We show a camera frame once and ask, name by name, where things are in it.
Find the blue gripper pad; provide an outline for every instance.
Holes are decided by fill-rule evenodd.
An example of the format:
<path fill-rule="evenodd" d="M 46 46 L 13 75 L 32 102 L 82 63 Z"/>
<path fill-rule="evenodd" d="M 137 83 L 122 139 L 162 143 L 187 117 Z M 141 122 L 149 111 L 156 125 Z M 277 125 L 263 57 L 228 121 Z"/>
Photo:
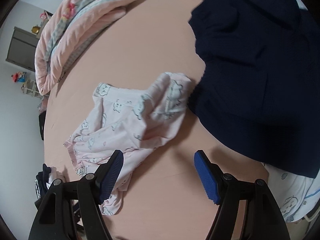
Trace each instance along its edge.
<path fill-rule="evenodd" d="M 211 199 L 215 204 L 219 205 L 220 195 L 218 192 L 217 181 L 215 180 L 214 175 L 199 152 L 195 153 L 194 162 L 208 198 Z"/>
<path fill-rule="evenodd" d="M 111 162 L 111 166 L 100 183 L 100 196 L 99 201 L 103 203 L 106 199 L 110 198 L 111 192 L 116 184 L 116 181 L 119 177 L 120 171 L 123 166 L 123 153 L 119 150 L 116 150 L 113 153 L 113 156 L 110 157 L 109 162 Z"/>

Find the dark blue fabric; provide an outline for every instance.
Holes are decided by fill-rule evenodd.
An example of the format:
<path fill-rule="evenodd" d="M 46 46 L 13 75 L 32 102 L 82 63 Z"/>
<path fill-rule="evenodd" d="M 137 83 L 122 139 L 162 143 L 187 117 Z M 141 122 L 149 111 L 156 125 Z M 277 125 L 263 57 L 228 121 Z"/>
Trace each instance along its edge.
<path fill-rule="evenodd" d="M 189 24 L 206 63 L 188 106 L 229 148 L 315 178 L 320 29 L 296 0 L 204 0 Z"/>

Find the fitted sheet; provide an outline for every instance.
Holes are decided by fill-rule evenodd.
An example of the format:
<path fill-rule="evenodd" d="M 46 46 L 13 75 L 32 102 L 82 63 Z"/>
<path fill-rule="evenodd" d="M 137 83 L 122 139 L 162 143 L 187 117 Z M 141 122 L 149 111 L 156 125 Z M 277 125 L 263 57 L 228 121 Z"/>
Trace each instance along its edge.
<path fill-rule="evenodd" d="M 147 89 L 162 72 L 182 72 L 193 86 L 204 72 L 188 25 L 200 0 L 139 0 L 89 47 L 51 91 L 44 128 L 45 162 L 78 180 L 63 143 L 92 110 L 92 92 L 100 82 Z M 193 165 L 202 149 L 223 172 L 239 180 L 267 180 L 261 163 L 218 142 L 190 111 L 176 138 L 153 152 L 133 173 L 117 215 L 104 216 L 113 236 L 128 240 L 201 240 L 218 206 L 202 187 Z M 233 238 L 239 236 L 241 201 Z"/>

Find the pink blanket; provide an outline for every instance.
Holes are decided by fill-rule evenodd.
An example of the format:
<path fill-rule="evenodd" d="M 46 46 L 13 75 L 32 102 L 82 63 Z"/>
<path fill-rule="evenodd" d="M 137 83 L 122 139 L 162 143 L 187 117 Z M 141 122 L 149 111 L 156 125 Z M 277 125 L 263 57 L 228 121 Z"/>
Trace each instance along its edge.
<path fill-rule="evenodd" d="M 135 0 L 64 0 L 45 26 L 35 54 L 39 92 L 48 93 L 100 32 Z"/>

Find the peach bed sheet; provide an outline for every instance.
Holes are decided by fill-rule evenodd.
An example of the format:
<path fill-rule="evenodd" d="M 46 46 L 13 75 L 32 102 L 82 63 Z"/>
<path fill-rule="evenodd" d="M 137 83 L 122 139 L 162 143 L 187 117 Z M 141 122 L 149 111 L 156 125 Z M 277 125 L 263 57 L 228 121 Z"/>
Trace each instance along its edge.
<path fill-rule="evenodd" d="M 93 108 L 100 83 L 146 89 L 162 72 L 182 72 L 198 82 L 204 62 L 195 53 L 188 25 L 199 0 L 140 0 L 106 30 L 51 91 L 44 129 L 45 162 L 78 180 L 63 143 Z M 128 240 L 205 239 L 218 206 L 210 201 L 193 165 L 203 149 L 236 178 L 267 179 L 263 166 L 218 142 L 190 111 L 170 143 L 152 153 L 133 173 L 123 207 L 105 217 L 113 236 Z M 241 230 L 240 204 L 234 238 Z"/>

